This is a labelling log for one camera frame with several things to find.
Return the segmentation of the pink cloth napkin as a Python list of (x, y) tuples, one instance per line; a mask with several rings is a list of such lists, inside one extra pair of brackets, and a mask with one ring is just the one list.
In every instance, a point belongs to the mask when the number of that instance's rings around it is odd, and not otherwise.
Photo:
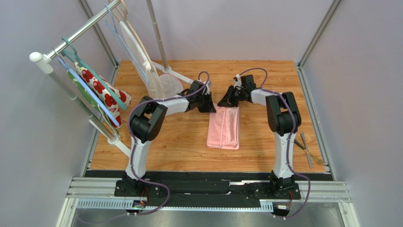
[(220, 107), (210, 113), (206, 147), (238, 150), (240, 148), (240, 108)]

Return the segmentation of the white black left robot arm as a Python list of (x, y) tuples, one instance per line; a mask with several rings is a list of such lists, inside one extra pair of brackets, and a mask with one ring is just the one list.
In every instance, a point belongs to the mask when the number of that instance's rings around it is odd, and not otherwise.
[(166, 116), (186, 113), (197, 108), (201, 113), (215, 113), (210, 92), (210, 81), (195, 80), (188, 89), (165, 98), (153, 99), (149, 96), (132, 110), (128, 119), (132, 146), (129, 163), (122, 181), (137, 190), (146, 181), (146, 161), (152, 141), (159, 135)]

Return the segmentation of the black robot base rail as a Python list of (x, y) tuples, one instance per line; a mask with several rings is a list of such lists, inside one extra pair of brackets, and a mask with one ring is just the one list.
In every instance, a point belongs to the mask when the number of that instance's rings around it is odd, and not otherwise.
[(258, 208), (260, 200), (301, 199), (294, 178), (276, 180), (271, 173), (148, 171), (143, 181), (127, 173), (115, 184), (116, 197), (137, 197), (147, 206)]

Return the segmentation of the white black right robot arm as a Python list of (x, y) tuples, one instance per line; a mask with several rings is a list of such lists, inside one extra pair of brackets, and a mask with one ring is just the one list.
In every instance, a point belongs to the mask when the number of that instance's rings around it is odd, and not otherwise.
[(275, 137), (275, 164), (269, 176), (270, 181), (264, 186), (273, 197), (288, 196), (295, 186), (293, 145), (296, 131), (301, 125), (294, 94), (258, 88), (253, 75), (237, 75), (234, 81), (218, 105), (237, 107), (240, 101), (248, 101), (266, 107), (268, 125)]

